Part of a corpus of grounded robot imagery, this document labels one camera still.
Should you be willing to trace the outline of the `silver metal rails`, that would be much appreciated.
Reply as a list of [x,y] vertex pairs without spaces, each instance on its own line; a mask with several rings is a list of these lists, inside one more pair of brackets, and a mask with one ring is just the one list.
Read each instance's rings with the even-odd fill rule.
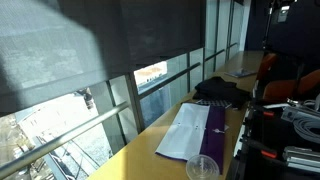
[[320,173],[320,153],[312,149],[287,146],[283,158],[288,167]]

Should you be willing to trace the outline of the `checkerboard marker sheet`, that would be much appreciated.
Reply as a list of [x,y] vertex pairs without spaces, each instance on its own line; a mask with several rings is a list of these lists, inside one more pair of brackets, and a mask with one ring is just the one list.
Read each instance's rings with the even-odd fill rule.
[[206,106],[215,106],[215,107],[224,107],[225,109],[229,108],[232,104],[226,100],[199,100],[196,102],[199,105]]

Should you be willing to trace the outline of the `dark roller window blind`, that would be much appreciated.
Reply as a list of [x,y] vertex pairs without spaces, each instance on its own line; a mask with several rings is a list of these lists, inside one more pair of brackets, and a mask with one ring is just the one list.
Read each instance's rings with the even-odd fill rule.
[[203,47],[205,0],[0,0],[0,114]]

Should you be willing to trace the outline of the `orange chair far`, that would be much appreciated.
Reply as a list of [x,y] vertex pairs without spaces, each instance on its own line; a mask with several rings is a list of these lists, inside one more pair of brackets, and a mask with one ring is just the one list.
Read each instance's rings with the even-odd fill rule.
[[277,55],[275,53],[268,53],[262,58],[260,67],[257,73],[257,80],[262,80],[272,65],[277,61]]

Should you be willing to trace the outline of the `black equipment cart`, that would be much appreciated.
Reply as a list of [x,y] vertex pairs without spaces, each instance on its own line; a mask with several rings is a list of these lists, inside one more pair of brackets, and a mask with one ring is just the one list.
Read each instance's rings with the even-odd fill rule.
[[286,146],[316,151],[320,151],[320,146],[301,138],[292,124],[280,119],[279,110],[270,116],[263,114],[261,106],[253,109],[253,115],[245,121],[245,132],[250,135],[243,136],[272,149],[276,156],[267,157],[262,149],[245,144],[236,150],[225,180],[320,180],[319,173],[288,167],[282,157]]

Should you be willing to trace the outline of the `blue booklet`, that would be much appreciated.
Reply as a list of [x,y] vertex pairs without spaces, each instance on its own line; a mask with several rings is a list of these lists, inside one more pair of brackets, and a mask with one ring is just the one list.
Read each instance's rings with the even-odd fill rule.
[[256,71],[252,71],[252,70],[248,70],[248,69],[244,69],[244,68],[240,68],[235,71],[226,72],[226,75],[231,76],[231,77],[235,77],[235,78],[247,77],[247,76],[254,75],[254,74],[256,74]]

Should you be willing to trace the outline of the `metal window handrail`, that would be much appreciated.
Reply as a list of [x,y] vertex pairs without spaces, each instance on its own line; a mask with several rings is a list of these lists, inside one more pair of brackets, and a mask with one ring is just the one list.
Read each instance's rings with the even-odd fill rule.
[[[180,78],[181,76],[188,74],[193,69],[200,66],[201,63],[198,62],[196,64],[193,64],[192,66],[184,69],[183,71],[177,73],[176,75],[167,78],[158,84],[155,84],[151,88],[142,91],[138,98],[142,99],[145,96],[148,96],[152,94],[153,92],[157,91],[158,89],[168,85],[169,83],[175,81],[177,78]],[[65,143],[69,142],[70,140],[82,135],[83,133],[87,132],[88,130],[94,128],[98,124],[104,122],[105,120],[109,119],[110,117],[118,114],[119,112],[123,111],[124,109],[129,107],[129,103],[127,101],[122,102],[121,104],[113,107],[110,111],[105,112],[102,115],[96,116],[92,119],[89,119],[88,121],[74,127],[73,129],[63,133],[62,135],[56,137],[55,139],[49,141],[48,143],[41,145],[40,147],[35,148],[34,150],[28,152],[27,154],[19,157],[16,160],[13,160],[12,162],[9,162],[3,166],[0,167],[0,178],[4,179],[16,171],[22,169],[23,167],[28,166],[35,160],[43,157],[44,155],[50,153],[51,151],[59,148],[60,146],[64,145]]]

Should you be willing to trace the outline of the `orange chair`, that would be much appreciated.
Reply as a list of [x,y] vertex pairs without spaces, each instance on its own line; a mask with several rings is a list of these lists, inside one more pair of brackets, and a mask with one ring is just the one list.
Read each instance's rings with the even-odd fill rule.
[[289,97],[305,95],[320,84],[320,70],[315,70],[300,80],[277,80],[268,83],[262,98],[267,102],[284,102]]
[[257,73],[257,80],[262,80],[272,65],[277,61],[277,55],[275,53],[268,53],[262,58],[260,67]]

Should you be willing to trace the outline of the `clear plastic cup lid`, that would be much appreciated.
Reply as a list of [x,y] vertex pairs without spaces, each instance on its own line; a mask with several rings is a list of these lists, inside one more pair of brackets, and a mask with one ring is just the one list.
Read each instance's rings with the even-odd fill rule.
[[186,174],[190,180],[218,180],[220,170],[211,157],[200,154],[187,161]]

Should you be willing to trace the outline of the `black cloth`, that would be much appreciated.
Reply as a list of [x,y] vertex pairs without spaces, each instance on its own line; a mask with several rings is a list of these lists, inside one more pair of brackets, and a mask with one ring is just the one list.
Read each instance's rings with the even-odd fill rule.
[[225,100],[236,109],[241,109],[251,100],[249,92],[239,89],[236,83],[227,82],[219,76],[200,82],[195,86],[195,90],[194,99]]

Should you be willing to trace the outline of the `orange chair near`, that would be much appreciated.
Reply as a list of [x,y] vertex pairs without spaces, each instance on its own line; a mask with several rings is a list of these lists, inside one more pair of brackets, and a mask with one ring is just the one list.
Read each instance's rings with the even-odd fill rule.
[[289,97],[305,95],[320,84],[320,70],[315,70],[300,80],[277,80],[268,83],[262,98],[267,102],[284,102]]

